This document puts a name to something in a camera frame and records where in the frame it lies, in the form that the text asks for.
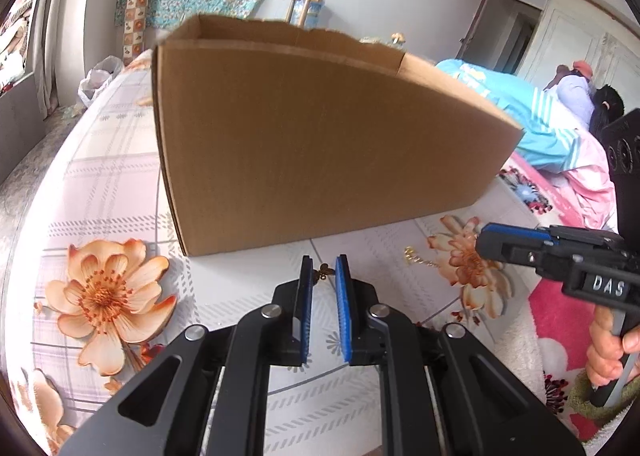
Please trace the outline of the person right hand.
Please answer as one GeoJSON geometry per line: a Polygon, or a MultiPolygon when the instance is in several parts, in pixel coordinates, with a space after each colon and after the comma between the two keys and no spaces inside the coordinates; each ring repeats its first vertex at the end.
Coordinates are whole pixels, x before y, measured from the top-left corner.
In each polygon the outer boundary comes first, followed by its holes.
{"type": "Polygon", "coordinates": [[[639,352],[639,327],[620,338],[612,334],[613,325],[613,312],[605,306],[596,306],[589,326],[591,343],[586,363],[586,374],[593,387],[603,387],[620,379],[624,369],[620,361],[623,355],[639,352]]]}

